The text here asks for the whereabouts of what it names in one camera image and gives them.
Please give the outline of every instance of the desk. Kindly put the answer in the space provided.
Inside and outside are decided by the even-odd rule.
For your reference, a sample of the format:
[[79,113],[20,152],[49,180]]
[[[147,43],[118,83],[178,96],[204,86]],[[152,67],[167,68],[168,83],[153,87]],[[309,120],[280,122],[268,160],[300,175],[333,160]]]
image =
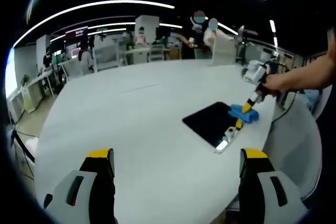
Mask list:
[[55,95],[54,95],[54,92],[53,92],[53,89],[51,87],[50,80],[49,80],[50,75],[52,75],[53,73],[54,73],[53,70],[49,70],[49,71],[43,72],[40,76],[38,76],[35,79],[33,79],[26,87],[29,87],[29,86],[35,84],[36,82],[41,81],[44,78],[47,78],[48,87],[49,87],[50,93],[52,95],[52,98],[55,100],[56,98],[55,98]]
[[[137,52],[150,52],[151,48],[150,47],[144,47],[144,48],[134,48],[131,50],[126,51],[126,54],[134,54]],[[170,49],[169,48],[164,48],[164,52],[168,52]]]
[[90,151],[111,147],[119,223],[210,223],[238,193],[240,149],[262,150],[275,107],[270,96],[257,104],[260,120],[216,154],[182,118],[217,101],[243,104],[255,86],[238,66],[210,64],[157,61],[68,83],[37,146],[39,204]]

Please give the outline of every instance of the blue cloth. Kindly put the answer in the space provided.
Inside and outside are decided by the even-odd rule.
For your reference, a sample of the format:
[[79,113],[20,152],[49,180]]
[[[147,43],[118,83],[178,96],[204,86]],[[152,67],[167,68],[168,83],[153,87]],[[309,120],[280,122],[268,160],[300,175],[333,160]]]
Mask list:
[[243,106],[232,104],[231,110],[229,111],[229,115],[234,116],[235,118],[241,119],[244,123],[251,123],[253,121],[259,120],[259,114],[255,110],[250,110],[246,113],[243,113],[242,110]]

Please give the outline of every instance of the floor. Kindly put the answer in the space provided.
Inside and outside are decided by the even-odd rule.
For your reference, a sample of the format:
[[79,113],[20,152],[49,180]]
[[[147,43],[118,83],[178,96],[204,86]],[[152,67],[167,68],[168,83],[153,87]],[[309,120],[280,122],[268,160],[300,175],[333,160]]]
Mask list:
[[[34,112],[30,114],[28,112],[25,112],[22,115],[19,122],[17,123],[18,132],[38,137],[41,133],[44,122],[46,121],[49,111],[53,106],[53,104],[54,104],[53,98],[48,97],[41,101],[41,104]],[[31,138],[31,136],[27,136],[20,133],[19,136],[21,137],[23,142],[26,142],[28,139]]]
[[[53,98],[45,98],[41,101],[37,110],[28,113],[25,112],[19,122],[17,123],[17,131],[21,140],[26,144],[29,139],[38,137],[43,128],[43,124],[47,119],[49,111],[54,104]],[[27,190],[35,196],[34,188],[34,164],[29,158],[25,157],[22,149],[15,142],[12,149],[13,157],[15,157],[14,162],[17,167],[18,174],[22,177],[22,181],[25,184]]]

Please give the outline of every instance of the window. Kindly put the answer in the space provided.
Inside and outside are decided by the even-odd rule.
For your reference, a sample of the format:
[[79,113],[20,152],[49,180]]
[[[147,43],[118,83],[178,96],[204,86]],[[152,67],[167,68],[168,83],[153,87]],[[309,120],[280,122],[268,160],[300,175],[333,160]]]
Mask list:
[[6,98],[8,98],[17,89],[14,63],[14,48],[11,48],[8,54],[6,74],[5,74],[5,90]]

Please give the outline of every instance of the ceiling light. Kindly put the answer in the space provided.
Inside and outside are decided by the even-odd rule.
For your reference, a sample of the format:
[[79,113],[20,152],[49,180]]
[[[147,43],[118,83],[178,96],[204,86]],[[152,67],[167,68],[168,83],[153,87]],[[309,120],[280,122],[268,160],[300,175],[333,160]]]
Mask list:
[[277,39],[277,37],[274,37],[274,46],[278,47],[278,39]]
[[47,22],[47,21],[49,21],[49,20],[51,20],[53,18],[58,17],[59,15],[71,12],[73,10],[82,9],[82,8],[85,8],[85,7],[96,6],[96,5],[106,5],[106,4],[143,4],[143,5],[155,5],[155,6],[160,6],[160,7],[170,8],[170,9],[174,9],[175,8],[175,6],[172,6],[172,5],[166,5],[166,4],[161,4],[161,3],[156,3],[156,2],[150,2],[150,1],[142,1],[142,0],[108,0],[108,1],[100,1],[100,2],[94,2],[94,3],[79,5],[79,6],[75,6],[75,7],[63,10],[63,11],[58,12],[56,14],[53,14],[50,17],[48,17],[48,18],[42,20],[41,22],[37,23],[35,26],[31,27],[28,31],[26,31],[13,44],[13,47],[15,47],[21,40],[23,40],[28,34],[30,34],[37,27],[39,27],[40,25],[44,24],[45,22]]
[[271,24],[272,32],[275,33],[276,30],[275,30],[275,24],[274,24],[274,21],[273,21],[273,20],[270,20],[269,23]]
[[94,31],[93,33],[89,33],[88,36],[94,35],[94,34],[101,34],[103,31]]
[[61,36],[58,36],[58,37],[56,37],[55,39],[51,39],[50,42],[53,42],[53,41],[55,41],[56,39],[63,38],[64,36],[65,36],[65,34],[63,34],[63,35],[61,35]]
[[171,25],[171,24],[165,24],[165,23],[159,23],[159,25],[160,25],[160,26],[174,27],[174,28],[182,28],[182,26]]
[[110,29],[110,30],[103,30],[103,33],[109,33],[110,31],[125,31],[126,28],[119,28],[119,29]]
[[112,23],[112,24],[105,24],[105,25],[99,25],[99,26],[90,26],[88,29],[94,29],[104,26],[121,26],[121,25],[135,25],[135,22],[121,22],[121,23]]
[[238,35],[238,33],[237,33],[236,31],[234,31],[234,30],[232,30],[231,28],[229,28],[229,27],[223,25],[222,23],[219,23],[219,22],[218,22],[218,25],[219,25],[220,27],[223,27],[224,29],[230,31],[230,32],[233,33],[233,34]]

